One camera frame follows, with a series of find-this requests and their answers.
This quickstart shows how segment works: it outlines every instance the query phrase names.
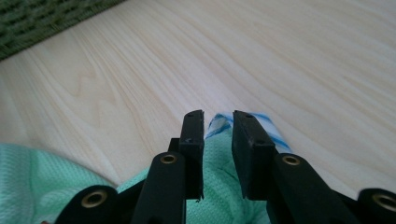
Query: blue and white striped fabric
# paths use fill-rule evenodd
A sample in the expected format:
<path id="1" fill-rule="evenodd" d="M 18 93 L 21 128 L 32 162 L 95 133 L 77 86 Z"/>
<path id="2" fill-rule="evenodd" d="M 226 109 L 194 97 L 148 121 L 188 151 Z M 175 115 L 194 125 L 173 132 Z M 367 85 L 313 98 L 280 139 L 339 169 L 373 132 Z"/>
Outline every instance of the blue and white striped fabric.
<path id="1" fill-rule="evenodd" d="M 260 123 L 260 125 L 267 131 L 271 139 L 276 144 L 276 149 L 279 153 L 291 153 L 289 145 L 283 140 L 279 131 L 276 129 L 274 123 L 270 120 L 268 115 L 264 113 L 249 113 L 254 116 Z M 209 123 L 206 138 L 210 138 L 216 134 L 222 133 L 223 131 L 233 127 L 233 113 L 219 113 Z"/>

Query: wooden table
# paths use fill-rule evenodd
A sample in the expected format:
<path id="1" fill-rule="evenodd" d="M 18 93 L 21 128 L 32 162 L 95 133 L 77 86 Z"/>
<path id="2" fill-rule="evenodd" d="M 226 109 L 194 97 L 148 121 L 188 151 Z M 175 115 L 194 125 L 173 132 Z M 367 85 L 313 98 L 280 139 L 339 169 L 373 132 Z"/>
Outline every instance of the wooden table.
<path id="1" fill-rule="evenodd" d="M 0 62 L 0 141 L 115 185 L 183 115 L 266 112 L 333 188 L 396 192 L 396 1 L 127 1 Z"/>

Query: dark green woven mat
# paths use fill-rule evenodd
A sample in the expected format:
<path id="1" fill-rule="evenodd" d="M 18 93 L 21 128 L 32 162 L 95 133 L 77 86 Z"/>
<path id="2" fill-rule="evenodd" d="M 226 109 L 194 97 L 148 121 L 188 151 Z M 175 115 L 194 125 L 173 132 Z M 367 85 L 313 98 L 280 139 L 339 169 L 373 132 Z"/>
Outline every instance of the dark green woven mat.
<path id="1" fill-rule="evenodd" d="M 123 0 L 0 0 L 0 60 Z"/>

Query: towel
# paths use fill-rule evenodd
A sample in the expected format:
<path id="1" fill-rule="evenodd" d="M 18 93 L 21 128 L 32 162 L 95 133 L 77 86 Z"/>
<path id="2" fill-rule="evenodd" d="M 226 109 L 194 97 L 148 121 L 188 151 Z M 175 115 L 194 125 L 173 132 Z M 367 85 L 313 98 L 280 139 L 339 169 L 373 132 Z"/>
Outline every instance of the towel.
<path id="1" fill-rule="evenodd" d="M 279 152 L 290 152 L 267 115 L 250 114 Z M 187 201 L 187 223 L 270 223 L 265 202 L 242 198 L 231 152 L 232 135 L 232 113 L 217 114 L 205 135 L 205 198 Z M 146 178 L 148 170 L 118 186 L 117 191 Z M 0 144 L 0 223 L 54 223 L 74 195 L 92 185 L 111 186 L 92 171 L 46 151 Z"/>

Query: metal grommet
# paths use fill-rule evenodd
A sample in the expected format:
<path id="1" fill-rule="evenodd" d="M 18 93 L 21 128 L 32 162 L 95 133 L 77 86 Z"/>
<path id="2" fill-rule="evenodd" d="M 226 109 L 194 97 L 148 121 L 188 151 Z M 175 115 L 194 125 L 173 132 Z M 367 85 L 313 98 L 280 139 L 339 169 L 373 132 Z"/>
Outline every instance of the metal grommet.
<path id="1" fill-rule="evenodd" d="M 161 157 L 161 162 L 164 164 L 172 164 L 177 161 L 177 157 L 174 155 L 165 155 Z"/>
<path id="2" fill-rule="evenodd" d="M 107 199 L 107 192 L 102 189 L 94 191 L 86 195 L 82 201 L 81 205 L 86 208 L 93 208 L 102 204 Z"/>
<path id="3" fill-rule="evenodd" d="M 381 207 L 396 212 L 396 199 L 385 194 L 377 193 L 373 195 L 373 200 Z"/>
<path id="4" fill-rule="evenodd" d="M 300 165 L 300 160 L 293 156 L 284 156 L 282 157 L 282 161 L 288 165 Z"/>

